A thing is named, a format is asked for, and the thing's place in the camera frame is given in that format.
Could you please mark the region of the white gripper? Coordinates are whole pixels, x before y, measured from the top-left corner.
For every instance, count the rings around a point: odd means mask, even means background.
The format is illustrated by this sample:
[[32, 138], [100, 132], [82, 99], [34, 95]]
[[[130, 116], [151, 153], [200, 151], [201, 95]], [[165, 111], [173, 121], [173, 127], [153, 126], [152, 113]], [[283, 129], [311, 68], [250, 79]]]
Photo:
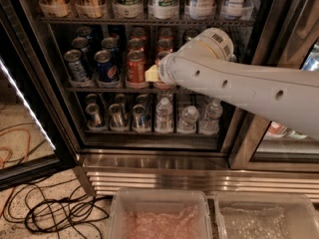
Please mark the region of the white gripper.
[[166, 55], [159, 61], [159, 65], [152, 65], [145, 71], [145, 78], [147, 82], [159, 82], [162, 81], [166, 85], [172, 85], [173, 81], [168, 73], [168, 59], [169, 55]]

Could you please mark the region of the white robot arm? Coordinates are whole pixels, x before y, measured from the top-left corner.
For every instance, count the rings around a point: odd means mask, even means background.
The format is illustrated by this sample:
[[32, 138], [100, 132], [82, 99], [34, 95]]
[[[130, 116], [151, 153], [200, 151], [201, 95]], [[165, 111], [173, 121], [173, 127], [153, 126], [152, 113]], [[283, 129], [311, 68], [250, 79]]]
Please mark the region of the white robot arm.
[[319, 139], [319, 75], [232, 63], [233, 43], [209, 28], [151, 66], [148, 82], [181, 86], [220, 99]]

